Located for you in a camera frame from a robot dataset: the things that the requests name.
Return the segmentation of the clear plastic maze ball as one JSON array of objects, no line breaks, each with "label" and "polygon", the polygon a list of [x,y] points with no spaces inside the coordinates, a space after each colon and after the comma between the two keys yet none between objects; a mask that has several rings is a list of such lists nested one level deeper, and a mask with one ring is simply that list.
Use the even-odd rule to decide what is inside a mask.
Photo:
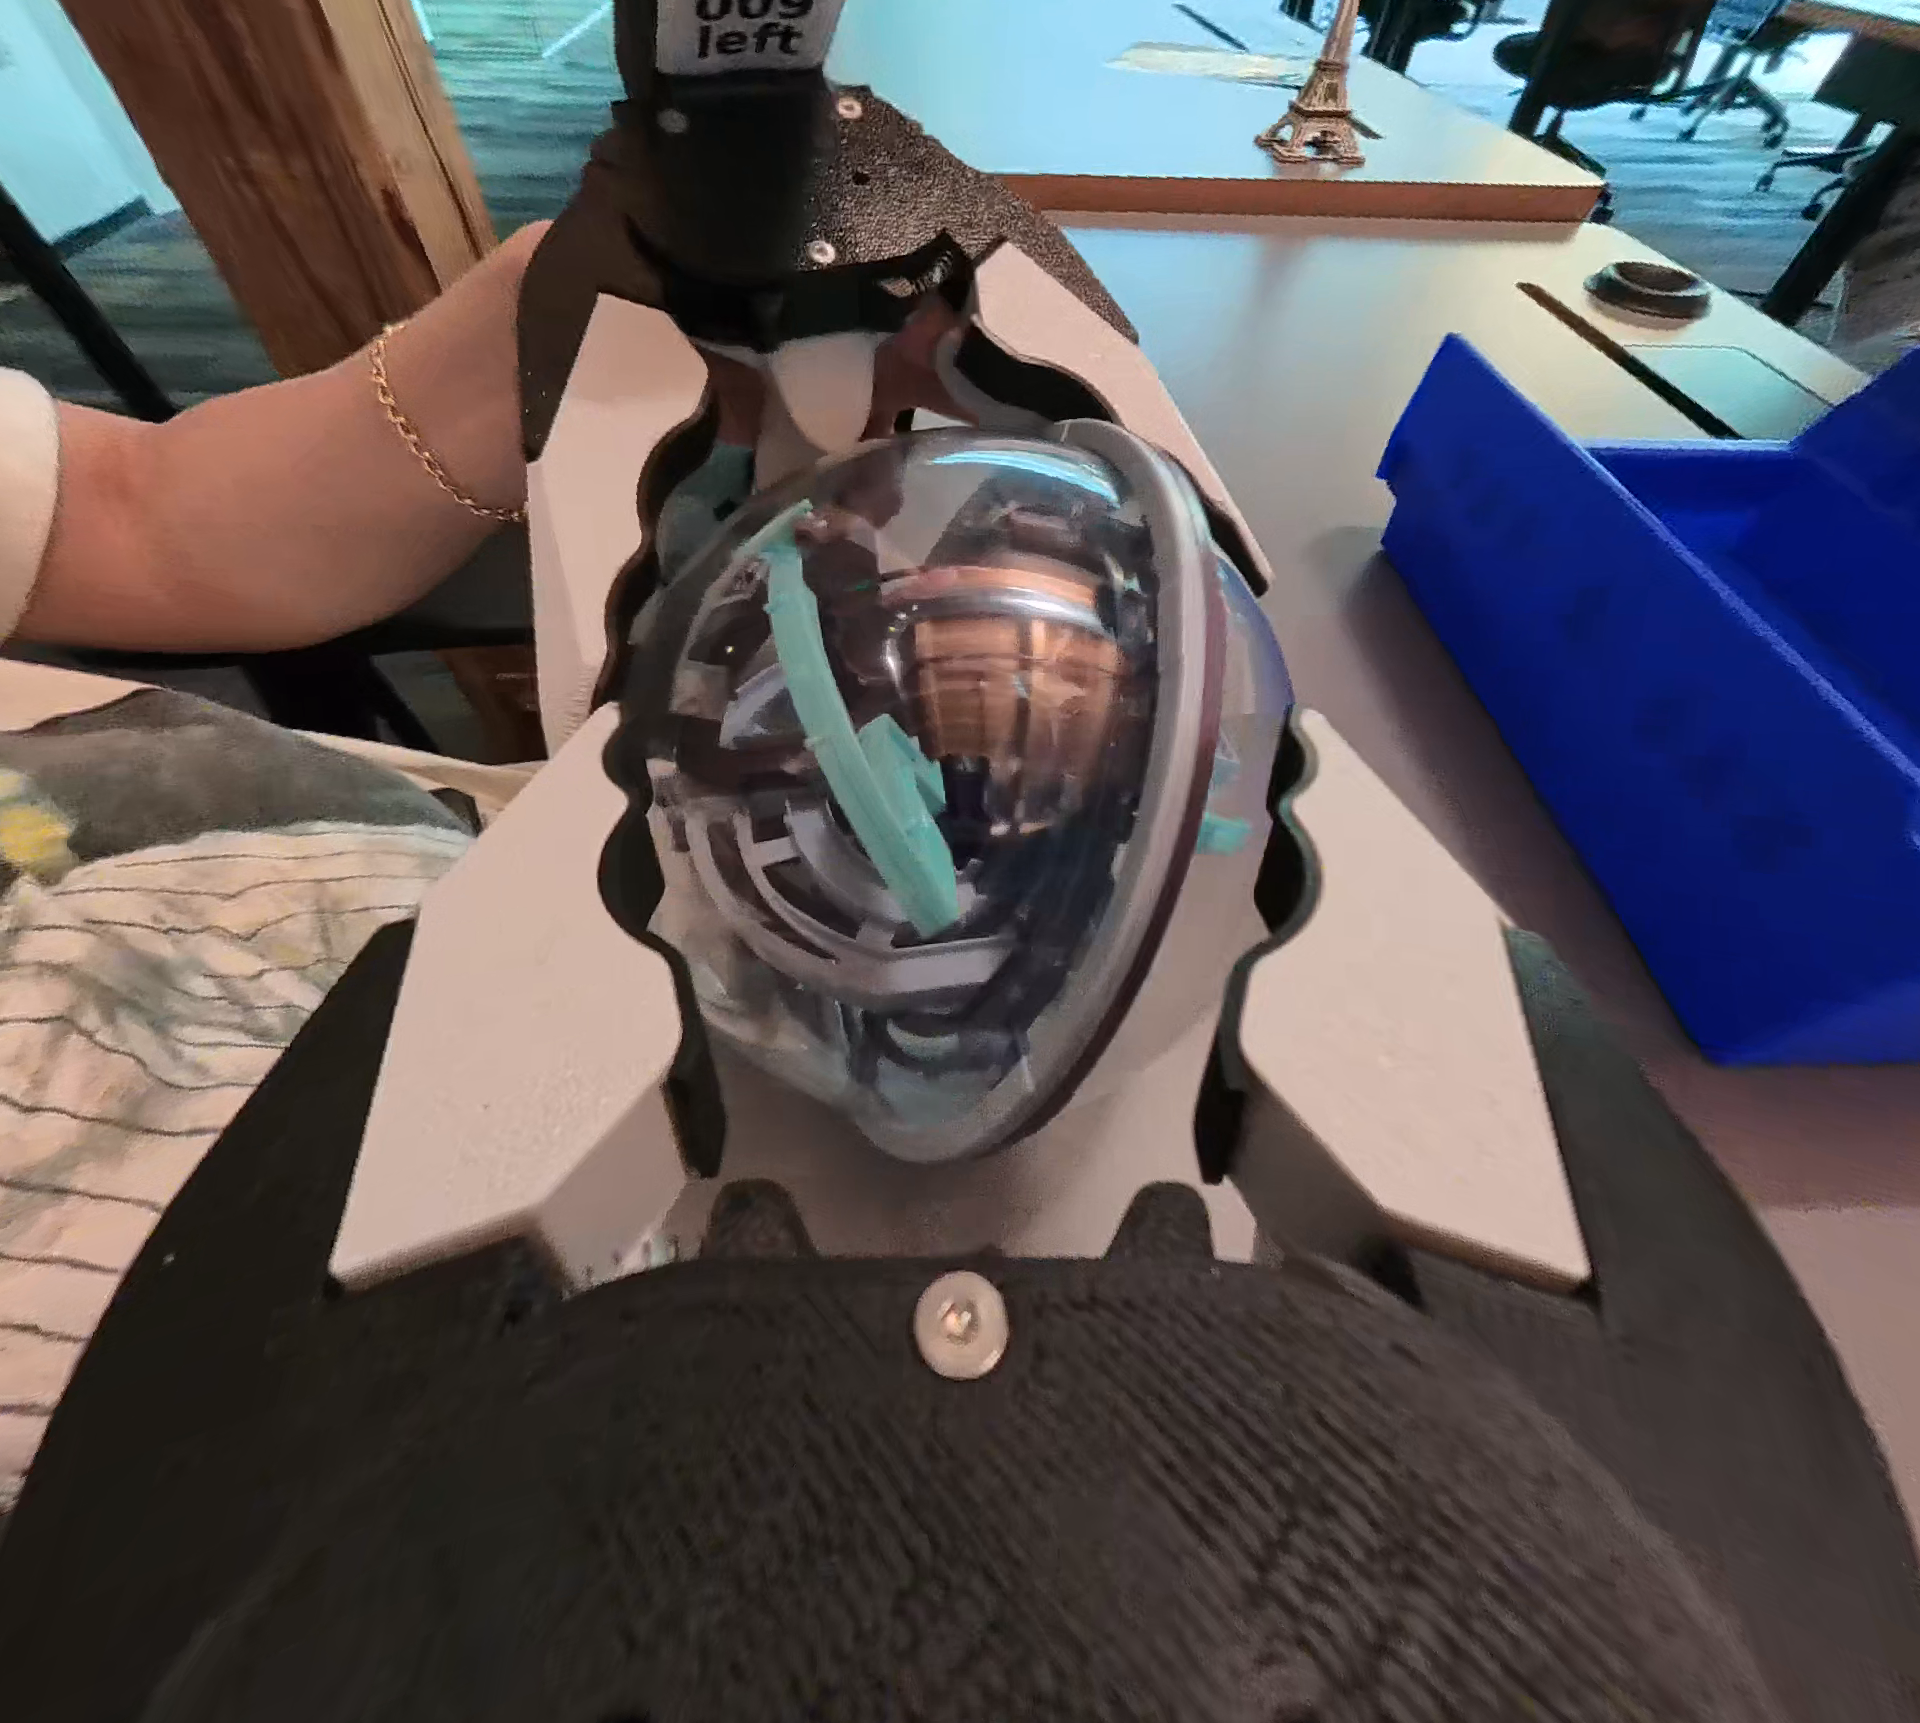
[{"label": "clear plastic maze ball", "polygon": [[733,1062],[971,1160],[1070,1105],[1175,937],[1234,954],[1294,688],[1172,455],[940,426],[674,533],[610,763]]}]

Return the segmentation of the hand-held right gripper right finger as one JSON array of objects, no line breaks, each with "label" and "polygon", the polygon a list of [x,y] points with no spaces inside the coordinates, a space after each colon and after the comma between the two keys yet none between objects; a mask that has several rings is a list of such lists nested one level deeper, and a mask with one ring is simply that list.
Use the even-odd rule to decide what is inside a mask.
[{"label": "hand-held right gripper right finger", "polygon": [[1262,1244],[1394,1244],[1528,1284],[1592,1273],[1507,916],[1319,714],[1276,838],[1304,905],[1221,1016],[1244,1088],[1228,1181]]}]

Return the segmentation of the wooden pillar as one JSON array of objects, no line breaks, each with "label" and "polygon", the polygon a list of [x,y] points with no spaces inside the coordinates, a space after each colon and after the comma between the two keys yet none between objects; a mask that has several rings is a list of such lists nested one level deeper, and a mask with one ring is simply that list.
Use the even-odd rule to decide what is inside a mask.
[{"label": "wooden pillar", "polygon": [[415,0],[57,0],[282,375],[498,235]]}]

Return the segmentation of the person's left forearm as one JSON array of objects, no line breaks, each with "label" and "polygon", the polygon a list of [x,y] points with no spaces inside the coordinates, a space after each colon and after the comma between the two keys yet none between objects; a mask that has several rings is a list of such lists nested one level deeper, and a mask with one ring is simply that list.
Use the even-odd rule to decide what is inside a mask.
[{"label": "person's left forearm", "polygon": [[165,423],[3,371],[3,638],[305,649],[452,579],[508,521],[425,476],[375,393],[375,342]]}]

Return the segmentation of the person's left hand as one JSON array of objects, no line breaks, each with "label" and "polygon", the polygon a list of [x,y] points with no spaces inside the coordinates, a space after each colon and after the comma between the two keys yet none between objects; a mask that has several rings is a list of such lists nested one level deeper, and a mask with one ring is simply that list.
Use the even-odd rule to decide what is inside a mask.
[{"label": "person's left hand", "polygon": [[449,498],[491,521],[523,509],[519,304],[552,226],[520,226],[375,342],[375,393],[392,427]]}]

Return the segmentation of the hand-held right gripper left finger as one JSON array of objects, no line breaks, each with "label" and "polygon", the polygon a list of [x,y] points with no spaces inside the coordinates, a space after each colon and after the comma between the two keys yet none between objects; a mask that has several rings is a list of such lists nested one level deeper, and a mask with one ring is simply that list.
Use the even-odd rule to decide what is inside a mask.
[{"label": "hand-held right gripper left finger", "polygon": [[699,1003],[601,894],[617,732],[590,714],[421,904],[327,1262],[348,1290],[495,1241],[594,1286],[719,1178]]}]

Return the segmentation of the bronze tower model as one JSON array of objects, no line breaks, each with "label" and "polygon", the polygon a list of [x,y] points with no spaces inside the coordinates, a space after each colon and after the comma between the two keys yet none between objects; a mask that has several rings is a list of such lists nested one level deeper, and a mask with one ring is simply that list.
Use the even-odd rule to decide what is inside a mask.
[{"label": "bronze tower model", "polygon": [[1255,143],[1276,167],[1357,171],[1367,161],[1350,97],[1360,0],[1338,0],[1304,83]]}]

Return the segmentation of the blue plastic bin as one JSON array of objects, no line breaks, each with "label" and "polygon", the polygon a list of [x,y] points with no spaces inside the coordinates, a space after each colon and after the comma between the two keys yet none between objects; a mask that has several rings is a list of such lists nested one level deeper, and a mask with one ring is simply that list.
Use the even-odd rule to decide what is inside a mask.
[{"label": "blue plastic bin", "polygon": [[1438,344],[1382,553],[1717,1062],[1917,1059],[1917,353],[1797,439],[1578,441]]}]

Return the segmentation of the round black desk grommet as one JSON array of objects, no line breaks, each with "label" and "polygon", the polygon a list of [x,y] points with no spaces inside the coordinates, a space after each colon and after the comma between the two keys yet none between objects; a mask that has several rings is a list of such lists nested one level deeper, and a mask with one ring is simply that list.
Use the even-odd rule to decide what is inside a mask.
[{"label": "round black desk grommet", "polygon": [[1584,280],[1584,291],[1616,314],[1658,321],[1697,321],[1714,304],[1714,284],[1703,273],[1647,256],[1601,265]]}]

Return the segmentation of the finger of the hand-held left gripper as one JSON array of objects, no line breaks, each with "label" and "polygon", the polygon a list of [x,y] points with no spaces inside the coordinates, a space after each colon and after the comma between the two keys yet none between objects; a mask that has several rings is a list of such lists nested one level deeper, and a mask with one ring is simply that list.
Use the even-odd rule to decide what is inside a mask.
[{"label": "finger of the hand-held left gripper", "polygon": [[599,297],[526,470],[541,730],[564,747],[622,693],[659,584],[666,491],[712,451],[708,358],[649,304]]},{"label": "finger of the hand-held left gripper", "polygon": [[953,309],[933,368],[957,410],[1035,434],[1093,417],[1126,427],[1196,487],[1212,533],[1255,592],[1273,568],[1224,476],[1136,342],[1014,244],[940,287]]}]

